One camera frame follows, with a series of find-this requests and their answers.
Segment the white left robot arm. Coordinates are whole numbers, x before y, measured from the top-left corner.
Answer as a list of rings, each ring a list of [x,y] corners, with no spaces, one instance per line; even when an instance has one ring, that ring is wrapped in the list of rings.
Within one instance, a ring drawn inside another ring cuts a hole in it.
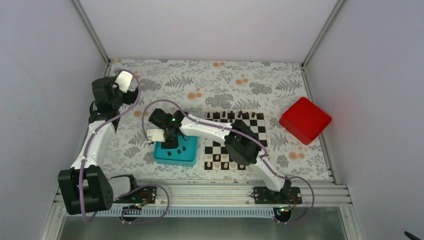
[[[131,174],[107,178],[103,172],[108,147],[122,117],[120,108],[135,107],[139,90],[129,89],[133,74],[122,71],[92,82],[94,101],[89,107],[88,132],[76,160],[61,170],[57,180],[69,215],[109,210],[119,196],[131,203],[139,197],[137,182]]]

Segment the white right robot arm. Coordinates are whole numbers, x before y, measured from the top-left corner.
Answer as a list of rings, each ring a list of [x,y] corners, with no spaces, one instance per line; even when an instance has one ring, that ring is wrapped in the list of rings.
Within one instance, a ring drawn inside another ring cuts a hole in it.
[[[289,199],[292,182],[277,173],[268,159],[267,147],[241,119],[221,123],[199,118],[182,110],[170,114],[156,108],[148,121],[158,127],[161,133],[159,139],[153,139],[148,133],[149,141],[166,143],[175,140],[178,136],[193,136],[223,144],[234,162],[250,167],[261,177],[270,190],[274,202],[282,204]]]

